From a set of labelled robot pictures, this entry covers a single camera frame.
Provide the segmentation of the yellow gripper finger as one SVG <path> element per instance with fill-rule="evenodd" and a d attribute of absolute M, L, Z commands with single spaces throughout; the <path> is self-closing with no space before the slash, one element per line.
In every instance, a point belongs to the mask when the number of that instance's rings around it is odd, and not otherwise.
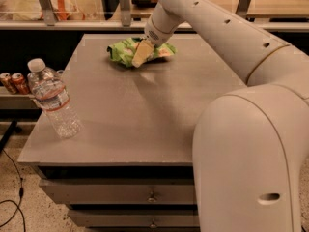
<path fill-rule="evenodd" d="M 142 40 L 132 59 L 132 65 L 139 68 L 154 52 L 155 47 L 149 40 Z"/>

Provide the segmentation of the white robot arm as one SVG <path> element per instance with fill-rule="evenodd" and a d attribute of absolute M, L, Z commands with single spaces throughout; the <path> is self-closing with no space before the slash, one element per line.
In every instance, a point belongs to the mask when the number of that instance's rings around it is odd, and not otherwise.
<path fill-rule="evenodd" d="M 209 0 L 157 0 L 150 45 L 187 22 L 245 83 L 213 101 L 193 135 L 201 232 L 301 232 L 309 153 L 308 57 Z"/>

